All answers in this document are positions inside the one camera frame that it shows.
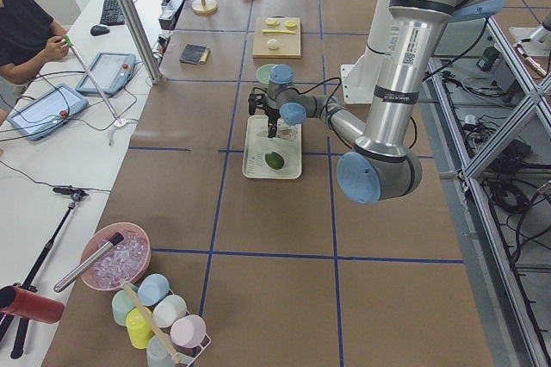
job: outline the black tripod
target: black tripod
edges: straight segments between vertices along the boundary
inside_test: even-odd
[[[34,263],[33,268],[28,273],[27,277],[25,278],[25,281],[23,281],[23,283],[14,284],[16,287],[23,288],[31,292],[37,292],[37,289],[32,285],[34,277],[36,277],[36,274],[38,273],[40,267],[42,266],[42,264],[44,264],[48,253],[50,253],[50,251],[52,250],[53,242],[58,236],[58,233],[61,230],[62,226],[65,224],[69,213],[77,206],[77,202],[82,201],[88,195],[86,192],[84,192],[84,190],[75,189],[70,186],[54,188],[53,191],[59,193],[60,195],[70,195],[71,203],[69,203],[69,206],[67,207],[67,210],[63,218],[61,219],[61,222],[58,224],[58,227],[53,233],[52,238],[50,238],[50,240],[48,240],[47,243],[44,245],[44,249],[42,249],[42,252],[40,253],[38,259],[36,259],[36,262]],[[8,331],[11,321],[14,318],[15,316],[12,314],[4,314],[3,318],[0,320],[0,342],[2,342],[4,335]],[[11,352],[11,357],[13,359],[19,358],[23,354],[23,346],[25,345],[25,338],[27,337],[28,322],[29,319],[27,318],[19,319],[19,326],[17,327],[17,335],[15,336],[14,348]]]

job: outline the yellow cup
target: yellow cup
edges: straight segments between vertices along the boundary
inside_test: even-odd
[[[145,310],[149,314],[152,313],[148,308]],[[127,331],[132,346],[140,350],[147,348],[149,340],[155,335],[137,308],[130,311],[127,315]]]

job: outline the green vegetable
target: green vegetable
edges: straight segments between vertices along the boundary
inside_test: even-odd
[[[266,165],[277,171],[285,165],[285,159],[278,152],[264,154],[264,160],[266,161]]]

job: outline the red can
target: red can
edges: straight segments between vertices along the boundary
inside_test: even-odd
[[[27,289],[9,285],[0,289],[0,312],[53,324],[61,319],[65,305]]]

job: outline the black t-shirt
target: black t-shirt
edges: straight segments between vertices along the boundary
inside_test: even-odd
[[[3,0],[0,8],[0,66],[19,65],[53,37],[53,18],[34,0]]]

